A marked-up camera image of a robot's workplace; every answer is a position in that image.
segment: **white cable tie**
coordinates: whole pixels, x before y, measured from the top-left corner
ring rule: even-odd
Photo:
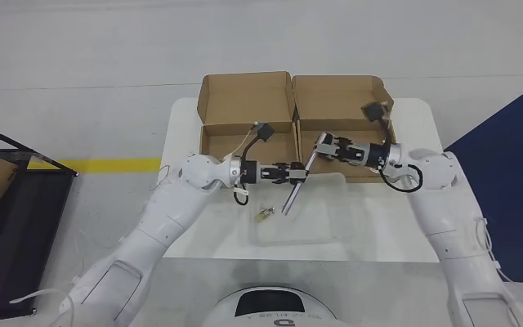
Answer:
[[[235,187],[233,189],[235,193],[240,193],[241,195],[248,196],[248,190],[240,189],[239,187]]]

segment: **small metal part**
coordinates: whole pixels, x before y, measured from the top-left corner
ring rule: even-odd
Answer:
[[[261,212],[259,212],[256,216],[254,216],[255,223],[260,223],[266,220],[271,214],[274,214],[276,212],[275,207],[263,209]]]
[[[229,166],[229,183],[231,185],[236,184],[236,180],[238,179],[239,170],[241,166],[241,161],[239,157],[233,156],[230,158],[230,166]]]

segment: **black cable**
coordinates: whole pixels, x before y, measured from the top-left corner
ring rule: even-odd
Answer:
[[[385,142],[383,142],[383,145],[389,146],[392,143],[391,131],[389,131],[389,127],[387,126],[383,118],[378,119],[378,122],[379,126],[382,128],[383,134],[385,134]]]
[[[254,143],[258,142],[259,139],[260,136],[256,135],[256,137],[254,137],[253,140],[250,141],[247,144],[247,146],[245,146],[244,152],[242,152],[242,162],[245,161],[245,159],[247,158],[247,152],[249,151],[249,149],[251,149],[251,147],[254,146]]]
[[[253,138],[252,141],[250,141],[247,146],[245,146],[245,149],[244,149],[244,152],[242,152],[242,156],[241,156],[241,160],[240,160],[240,163],[244,163],[246,158],[247,158],[247,152],[249,151],[249,149],[251,149],[252,146],[254,146],[254,143],[256,143],[258,140],[260,140],[260,136],[259,135],[256,135],[256,137]],[[247,190],[245,189],[245,184],[243,183],[240,183],[240,185],[242,186],[242,188],[244,190]],[[237,204],[239,205],[247,205],[248,203],[248,195],[245,195],[245,202],[241,202],[239,199],[238,199],[238,193],[236,192],[233,192],[233,196],[235,197],[235,201]]]
[[[240,184],[240,185],[242,186],[242,188],[243,188],[244,190],[246,190],[246,189],[245,189],[245,184]],[[245,202],[241,202],[241,201],[238,199],[238,193],[233,192],[233,196],[235,197],[235,201],[236,201],[237,204],[239,204],[239,205],[247,205],[247,204],[248,204],[248,195],[245,195]]]
[[[392,188],[393,190],[397,190],[398,192],[402,192],[402,193],[414,193],[415,191],[419,190],[422,188],[423,186],[423,173],[421,171],[421,169],[419,169],[418,167],[416,167],[415,165],[413,164],[409,164],[407,167],[409,168],[412,168],[414,169],[417,173],[418,173],[418,176],[419,176],[419,184],[418,186],[410,189],[410,190],[405,190],[405,189],[401,189],[399,187],[396,187],[396,186],[393,186],[388,180],[387,180],[387,177],[385,176],[385,174],[383,173],[383,170],[382,169],[379,169],[379,176],[382,177],[383,181],[385,182],[385,184],[387,184],[390,188]]]

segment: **metal rod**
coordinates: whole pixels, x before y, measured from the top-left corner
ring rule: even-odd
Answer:
[[[325,132],[322,132],[320,134],[320,137],[318,137],[318,140],[316,141],[316,145],[322,143],[326,136],[327,136],[327,134]],[[305,171],[306,171],[307,175],[309,174],[309,171],[311,170],[312,164],[314,163],[314,160],[316,159],[317,156],[318,156],[318,152],[316,152],[316,146],[315,146],[313,151],[312,151],[312,153],[311,153],[311,157],[309,157],[309,160],[307,161],[307,164],[305,165]],[[287,213],[291,209],[291,207],[293,206],[294,200],[296,199],[297,193],[300,191],[300,188],[302,187],[302,184],[303,183],[297,183],[293,187],[293,190],[291,191],[291,194],[285,200],[284,207],[281,209],[281,213],[283,215],[287,216]]]

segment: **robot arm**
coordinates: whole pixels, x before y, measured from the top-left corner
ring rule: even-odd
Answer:
[[[169,174],[152,194],[134,231],[76,281],[69,293],[75,324],[130,325],[145,301],[156,264],[193,225],[216,190],[230,187],[238,175],[239,165],[235,167],[230,158],[219,163],[206,155],[187,158],[180,170]],[[63,301],[60,313],[68,310],[69,302]]]
[[[386,184],[407,193],[420,229],[445,273],[454,326],[523,326],[521,310],[501,280],[489,248],[486,219],[452,153],[407,152],[401,145],[356,144],[322,133],[307,162],[307,172],[316,157],[376,169]],[[408,188],[391,184],[398,180]],[[283,213],[290,209],[300,185],[294,186]]]

